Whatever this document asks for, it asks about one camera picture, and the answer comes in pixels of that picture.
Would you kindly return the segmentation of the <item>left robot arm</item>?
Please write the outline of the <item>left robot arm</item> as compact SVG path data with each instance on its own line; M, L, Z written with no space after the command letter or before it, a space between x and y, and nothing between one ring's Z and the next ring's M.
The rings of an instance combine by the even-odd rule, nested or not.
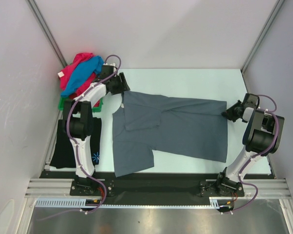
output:
M89 178L95 172L90 149L94 128L92 107L107 94L116 95L129 90L119 66L104 63L101 73L82 94L64 102L64 130L74 150L76 176L86 178L81 183L81 189L88 195L96 193L98 189L98 182Z

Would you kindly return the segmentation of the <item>grey t shirt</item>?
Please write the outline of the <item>grey t shirt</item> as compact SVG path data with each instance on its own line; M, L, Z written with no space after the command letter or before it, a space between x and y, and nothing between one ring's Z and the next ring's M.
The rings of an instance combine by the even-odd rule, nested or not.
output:
M152 168L154 151L226 162L226 108L225 101L124 92L113 114L115 176Z

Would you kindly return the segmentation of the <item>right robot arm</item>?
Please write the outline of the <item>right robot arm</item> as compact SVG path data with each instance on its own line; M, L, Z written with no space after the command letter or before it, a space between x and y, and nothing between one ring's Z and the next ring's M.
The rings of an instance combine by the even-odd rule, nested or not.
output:
M217 177L215 190L220 196L229 196L242 190L243 179L251 167L279 148L285 118L275 114L275 101L273 110L260 108L261 97L271 99L267 95L246 93L243 101L237 101L222 113L232 122L242 119L247 127L242 139L242 151Z

